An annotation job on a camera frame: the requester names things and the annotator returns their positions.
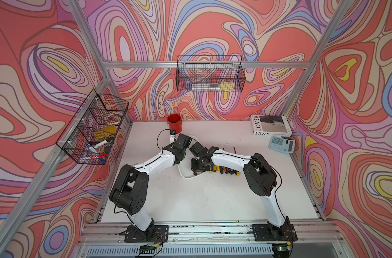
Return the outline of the white plastic storage box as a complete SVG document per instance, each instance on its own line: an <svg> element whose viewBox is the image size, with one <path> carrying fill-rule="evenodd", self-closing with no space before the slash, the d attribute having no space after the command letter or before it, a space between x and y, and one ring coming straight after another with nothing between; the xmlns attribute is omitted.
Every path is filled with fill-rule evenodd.
<svg viewBox="0 0 392 258"><path fill-rule="evenodd" d="M193 171L191 170L191 160L194 158L195 158L195 156L193 155L193 153L189 150L189 148L187 148L184 160L182 160L180 162L180 164L177 165L178 169L179 169L180 176L182 178L192 179L192 178L195 178L197 176L202 175L201 172L197 172L197 174L194 175Z"/></svg>

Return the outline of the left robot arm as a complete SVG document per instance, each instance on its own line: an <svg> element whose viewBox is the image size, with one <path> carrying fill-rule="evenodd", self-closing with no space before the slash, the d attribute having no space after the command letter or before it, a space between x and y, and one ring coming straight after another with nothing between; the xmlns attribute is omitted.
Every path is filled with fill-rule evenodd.
<svg viewBox="0 0 392 258"><path fill-rule="evenodd" d="M155 226L154 219L144 208L149 180L152 176L180 164L186 156L192 138L180 134L176 141L163 147L160 152L140 164L121 167L113 184L109 200L114 204L113 212L125 215L131 222L120 233L126 243L165 242L169 227Z"/></svg>

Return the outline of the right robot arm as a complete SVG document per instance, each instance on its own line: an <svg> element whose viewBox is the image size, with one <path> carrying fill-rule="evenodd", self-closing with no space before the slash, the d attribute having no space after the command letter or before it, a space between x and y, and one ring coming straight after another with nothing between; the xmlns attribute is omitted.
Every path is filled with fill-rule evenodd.
<svg viewBox="0 0 392 258"><path fill-rule="evenodd" d="M207 149L198 142L189 149L200 163L202 170L212 166L222 166L243 173L250 190L260 197L266 210L267 231L270 237L275 240L294 239L293 227L276 196L278 174L261 154L256 153L253 156L231 154L218 147Z"/></svg>

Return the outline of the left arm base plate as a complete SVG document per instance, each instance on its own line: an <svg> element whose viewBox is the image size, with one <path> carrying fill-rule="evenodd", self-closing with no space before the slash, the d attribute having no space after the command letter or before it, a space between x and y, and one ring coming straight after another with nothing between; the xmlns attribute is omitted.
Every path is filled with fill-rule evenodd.
<svg viewBox="0 0 392 258"><path fill-rule="evenodd" d="M150 225L146 231L130 225L119 235L125 237L125 243L164 243L168 240L168 234L168 225Z"/></svg>

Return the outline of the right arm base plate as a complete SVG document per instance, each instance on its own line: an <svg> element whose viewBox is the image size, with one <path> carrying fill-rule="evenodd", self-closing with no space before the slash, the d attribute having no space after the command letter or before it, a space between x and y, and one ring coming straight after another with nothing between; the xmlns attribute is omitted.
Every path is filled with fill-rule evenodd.
<svg viewBox="0 0 392 258"><path fill-rule="evenodd" d="M255 241L284 241L295 242L298 241L296 231L293 224L287 220L281 227L272 224L252 224L253 236Z"/></svg>

